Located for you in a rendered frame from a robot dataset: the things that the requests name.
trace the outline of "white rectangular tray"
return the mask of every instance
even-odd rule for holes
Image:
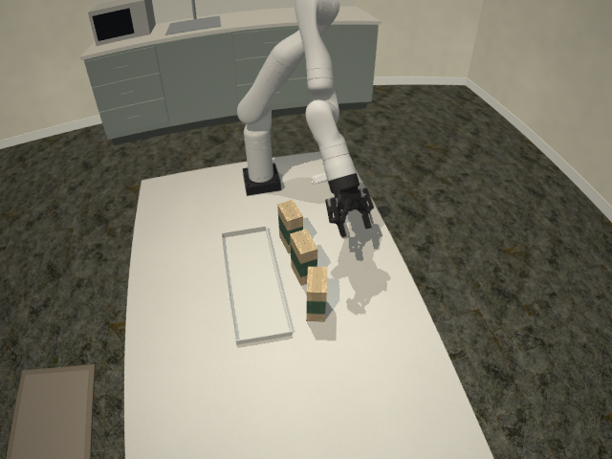
[[[223,249],[236,342],[291,335],[294,327],[270,230],[261,227],[226,232]]]

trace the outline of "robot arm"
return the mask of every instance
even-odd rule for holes
[[[270,100],[306,57],[308,90],[313,101],[306,108],[306,120],[323,158],[326,179],[334,197],[326,202],[330,223],[344,227],[348,212],[358,210],[367,229],[372,228],[370,210],[374,208],[367,189],[359,190],[357,170],[344,137],[336,128],[339,120],[338,98],[334,90],[332,59],[321,34],[334,22],[338,0],[296,0],[295,16],[299,31],[274,47],[255,83],[238,105],[238,117],[245,126],[245,147],[249,178],[266,182],[273,176],[270,128]]]

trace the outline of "white baseboard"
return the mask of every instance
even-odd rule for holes
[[[527,139],[529,139],[537,148],[540,149],[555,165],[572,181],[574,184],[597,206],[597,208],[610,220],[612,220],[612,206],[603,199],[603,197],[586,181],[580,174],[569,165],[551,146],[541,139],[534,131],[532,131],[525,123],[513,115],[510,110],[499,103],[495,98],[490,96],[484,89],[464,77],[446,77],[446,76],[376,76],[374,78],[374,86],[391,86],[397,84],[451,84],[468,86],[476,95],[484,100],[488,105],[497,110],[497,112],[508,120],[516,129],[518,129]],[[96,124],[101,124],[102,121],[98,116],[85,118],[83,120],[66,122],[57,126],[40,129],[21,136],[11,137],[0,141],[0,150],[9,148],[10,146],[18,145],[31,141],[45,139],[47,137],[63,134],[65,132],[82,129]]]

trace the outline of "white table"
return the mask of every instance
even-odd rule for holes
[[[142,182],[127,298],[127,459],[453,458],[492,454],[426,305],[378,211],[328,221],[319,153],[276,158],[284,188],[247,197],[246,163]],[[278,236],[294,200],[328,266],[325,322]],[[235,341],[222,234],[271,231],[293,335]],[[355,236],[377,233],[350,251]],[[265,298],[254,298],[253,301]]]

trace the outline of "floor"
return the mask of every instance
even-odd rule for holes
[[[377,86],[338,126],[494,457],[612,457],[612,223],[465,86]],[[0,457],[21,371],[91,363],[92,458],[124,456],[140,182],[245,161],[243,128],[0,151]],[[272,143],[318,150],[303,115],[274,118]]]

